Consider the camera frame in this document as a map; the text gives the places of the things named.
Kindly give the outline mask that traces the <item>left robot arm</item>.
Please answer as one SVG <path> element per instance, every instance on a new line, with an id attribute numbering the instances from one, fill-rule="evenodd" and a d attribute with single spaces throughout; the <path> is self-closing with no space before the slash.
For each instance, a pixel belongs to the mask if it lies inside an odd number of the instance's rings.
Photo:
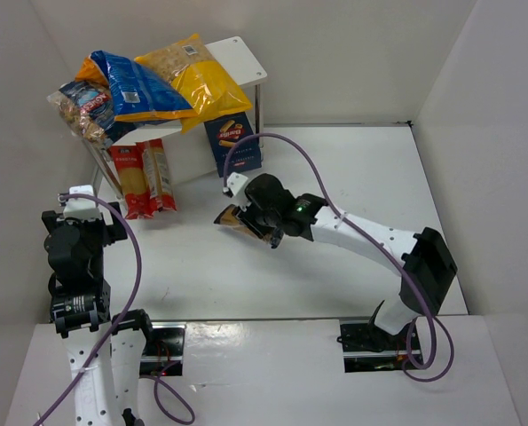
<path id="1" fill-rule="evenodd" d="M 131 307 L 143 269 L 138 240 L 116 202 L 84 193 L 63 193 L 59 202 L 62 212 L 42 214 L 48 232 L 43 246 L 51 267 L 50 322 L 67 351 L 72 381 L 37 423 L 72 395 L 76 425 L 141 425 L 138 364 L 151 323 Z M 124 240 L 133 245 L 136 278 L 121 312 L 112 315 L 104 249 Z"/>

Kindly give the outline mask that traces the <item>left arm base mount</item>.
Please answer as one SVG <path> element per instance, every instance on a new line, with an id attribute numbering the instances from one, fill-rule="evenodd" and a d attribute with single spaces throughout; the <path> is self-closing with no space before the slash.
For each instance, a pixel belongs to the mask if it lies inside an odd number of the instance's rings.
<path id="1" fill-rule="evenodd" d="M 178 322 L 123 322 L 111 338 L 114 374 L 180 376 L 185 331 Z"/>

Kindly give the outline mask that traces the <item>dark La Sicilia spaghetti pack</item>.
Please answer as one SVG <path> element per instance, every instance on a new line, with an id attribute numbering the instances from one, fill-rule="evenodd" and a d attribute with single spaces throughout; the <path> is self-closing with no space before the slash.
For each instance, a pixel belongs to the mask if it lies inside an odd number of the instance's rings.
<path id="1" fill-rule="evenodd" d="M 214 220 L 215 225 L 230 228 L 236 232 L 244 233 L 256 238 L 247 228 L 245 228 L 236 218 L 236 214 L 241 207 L 231 204 L 227 206 Z"/>

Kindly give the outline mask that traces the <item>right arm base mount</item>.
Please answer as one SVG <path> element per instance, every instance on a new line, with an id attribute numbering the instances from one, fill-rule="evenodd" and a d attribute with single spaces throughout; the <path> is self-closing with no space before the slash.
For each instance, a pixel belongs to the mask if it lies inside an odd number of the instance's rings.
<path id="1" fill-rule="evenodd" d="M 396 371 L 408 362 L 408 326 L 397 335 L 374 327 L 368 319 L 344 320 L 339 327 L 336 341 L 343 351 L 345 373 Z"/>

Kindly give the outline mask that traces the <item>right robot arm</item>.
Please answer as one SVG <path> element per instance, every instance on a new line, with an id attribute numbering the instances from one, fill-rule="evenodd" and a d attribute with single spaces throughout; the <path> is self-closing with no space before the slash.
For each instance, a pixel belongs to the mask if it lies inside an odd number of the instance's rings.
<path id="1" fill-rule="evenodd" d="M 295 197 L 267 173 L 255 178 L 233 173 L 226 188 L 238 203 L 240 223 L 272 248 L 285 236 L 302 238 L 349 250 L 396 273 L 399 291 L 376 308 L 373 327 L 397 335 L 425 313 L 439 313 L 458 272 L 440 232 L 402 231 L 333 208 L 317 195 Z"/>

